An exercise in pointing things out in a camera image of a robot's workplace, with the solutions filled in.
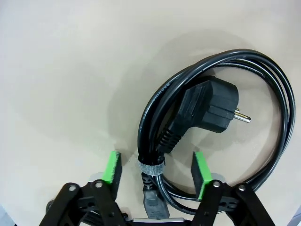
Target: plug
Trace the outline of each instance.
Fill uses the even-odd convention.
[[[143,204],[149,219],[167,219],[169,218],[169,211],[166,201],[163,199],[158,189],[154,187],[154,184],[149,177],[142,173],[143,181]]]
[[[237,105],[235,85],[213,76],[199,78],[176,101],[171,117],[158,136],[156,149],[170,153],[190,127],[221,133],[233,118],[250,122],[251,118],[241,114]]]

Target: green gripper pad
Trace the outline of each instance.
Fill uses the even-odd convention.
[[[110,185],[112,198],[115,200],[122,173],[121,154],[117,151],[112,151],[109,157],[107,167],[101,178]]]
[[[212,181],[210,170],[202,152],[193,153],[191,174],[196,189],[196,196],[198,199],[202,199],[205,185]]]

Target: metal pin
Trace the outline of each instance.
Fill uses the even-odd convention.
[[[251,121],[249,116],[239,113],[238,108],[234,112],[234,118],[248,123]]]

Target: cable strain relief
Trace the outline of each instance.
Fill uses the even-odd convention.
[[[176,144],[181,140],[182,136],[174,133],[168,128],[164,128],[158,138],[158,152],[171,153]]]
[[[151,181],[151,179],[149,178],[148,175],[146,175],[145,173],[141,173],[141,177],[142,177],[142,182],[143,182],[143,190],[153,190],[154,189],[154,184]]]

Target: black power cable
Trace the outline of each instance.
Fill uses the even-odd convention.
[[[155,140],[165,114],[184,86],[214,67],[235,67],[257,74],[268,83],[279,101],[281,129],[276,148],[269,162],[244,181],[256,191],[270,176],[288,145],[293,132],[296,106],[292,87],[282,69],[268,56],[254,50],[235,49],[209,56],[167,80],[144,109],[138,131],[139,161],[146,165],[158,165],[164,161],[164,153],[156,150]],[[197,201],[195,194],[181,191],[163,175],[150,178],[171,206],[184,213],[195,214],[196,210],[183,206],[173,198]]]

